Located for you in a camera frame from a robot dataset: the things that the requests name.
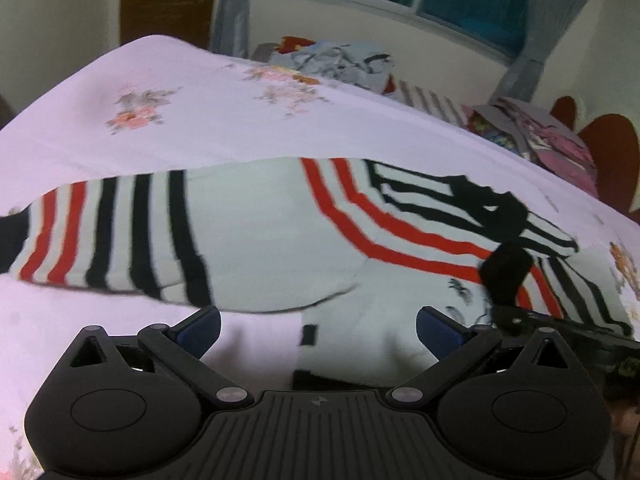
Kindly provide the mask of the striped grey white mattress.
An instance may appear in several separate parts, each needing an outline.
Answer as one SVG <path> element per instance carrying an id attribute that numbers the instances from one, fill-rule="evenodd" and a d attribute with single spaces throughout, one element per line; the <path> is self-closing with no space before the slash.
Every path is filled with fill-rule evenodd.
<path id="1" fill-rule="evenodd" d="M 385 95 L 396 102 L 459 128 L 465 129 L 468 125 L 469 107 L 411 82 L 394 79 L 387 85 Z"/>

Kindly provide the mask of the striped knitted child sweater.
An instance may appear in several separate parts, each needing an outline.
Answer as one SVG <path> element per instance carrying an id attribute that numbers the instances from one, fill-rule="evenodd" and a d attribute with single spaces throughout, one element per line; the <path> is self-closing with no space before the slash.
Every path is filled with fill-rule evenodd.
<path id="1" fill-rule="evenodd" d="M 36 284 L 170 304 L 297 310 L 296 370 L 388 387 L 433 364 L 431 306 L 487 324 L 480 265 L 503 243 L 533 267 L 524 309 L 634 332 L 610 264 L 511 193 L 359 158 L 276 158 L 62 185 L 1 221 L 1 269 Z"/>

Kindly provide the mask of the left grey curtain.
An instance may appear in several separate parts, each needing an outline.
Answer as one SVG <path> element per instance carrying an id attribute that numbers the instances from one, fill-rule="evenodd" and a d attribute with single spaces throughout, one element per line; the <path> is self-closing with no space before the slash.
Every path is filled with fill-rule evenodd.
<path id="1" fill-rule="evenodd" d="M 234 58 L 247 58 L 249 43 L 250 0 L 219 0 L 208 50 Z"/>

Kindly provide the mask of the pink floral bed sheet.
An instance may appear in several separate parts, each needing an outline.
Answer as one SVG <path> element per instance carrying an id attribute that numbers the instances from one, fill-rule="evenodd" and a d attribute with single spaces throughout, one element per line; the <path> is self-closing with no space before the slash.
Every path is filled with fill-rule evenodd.
<path id="1" fill-rule="evenodd" d="M 16 214 L 62 185 L 276 158 L 359 158 L 429 176 L 463 176 L 511 193 L 610 264 L 639 330 L 623 264 L 639 230 L 608 206 L 503 148 L 407 105 L 329 79 L 208 53 L 151 36 L 98 58 L 1 133 L 1 209 Z M 73 330 L 175 321 L 188 304 L 1 279 L 1 474 L 40 474 L 22 419 Z M 210 360 L 259 387 L 290 384 L 311 340 L 297 310 L 222 310 L 227 331 Z"/>

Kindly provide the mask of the grey curtain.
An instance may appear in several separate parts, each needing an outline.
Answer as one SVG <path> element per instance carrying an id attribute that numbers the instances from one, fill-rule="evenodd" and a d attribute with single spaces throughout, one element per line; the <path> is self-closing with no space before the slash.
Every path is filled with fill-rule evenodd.
<path id="1" fill-rule="evenodd" d="M 249 43 L 250 0 L 219 0 L 208 50 L 234 58 L 247 58 Z"/>
<path id="2" fill-rule="evenodd" d="M 527 0 L 524 46 L 498 83 L 496 98 L 534 96 L 549 56 L 587 1 Z"/>

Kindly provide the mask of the red white headboard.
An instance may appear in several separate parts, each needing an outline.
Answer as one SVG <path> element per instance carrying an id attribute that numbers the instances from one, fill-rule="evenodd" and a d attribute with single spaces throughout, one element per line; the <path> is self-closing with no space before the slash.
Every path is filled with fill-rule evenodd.
<path id="1" fill-rule="evenodd" d="M 639 139 L 631 121 L 604 114 L 578 132 L 597 168 L 600 201 L 639 222 Z"/>

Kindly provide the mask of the right grey curtain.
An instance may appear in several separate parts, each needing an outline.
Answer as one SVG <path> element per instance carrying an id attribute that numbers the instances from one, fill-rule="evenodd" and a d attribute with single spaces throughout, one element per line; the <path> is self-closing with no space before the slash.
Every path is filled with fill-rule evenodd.
<path id="1" fill-rule="evenodd" d="M 496 98 L 534 96 L 549 56 L 587 1 L 527 0 L 524 46 L 498 83 Z"/>

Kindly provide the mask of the pile of grey clothes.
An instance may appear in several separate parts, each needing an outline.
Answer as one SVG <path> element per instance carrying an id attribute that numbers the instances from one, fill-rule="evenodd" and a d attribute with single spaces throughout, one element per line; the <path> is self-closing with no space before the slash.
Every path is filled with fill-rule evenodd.
<path id="1" fill-rule="evenodd" d="M 334 79 L 382 96 L 396 90 L 392 55 L 370 41 L 316 41 L 283 36 L 278 44 L 260 44 L 252 60 L 296 70 L 308 77 Z"/>

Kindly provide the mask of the folded pink grey bedding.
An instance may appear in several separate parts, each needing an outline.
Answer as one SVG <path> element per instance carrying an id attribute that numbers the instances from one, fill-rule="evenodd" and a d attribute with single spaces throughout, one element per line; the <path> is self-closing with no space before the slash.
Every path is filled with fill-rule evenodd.
<path id="1" fill-rule="evenodd" d="M 498 98 L 469 109 L 468 128 L 598 197 L 597 168 L 585 142 L 549 113 L 530 103 Z"/>

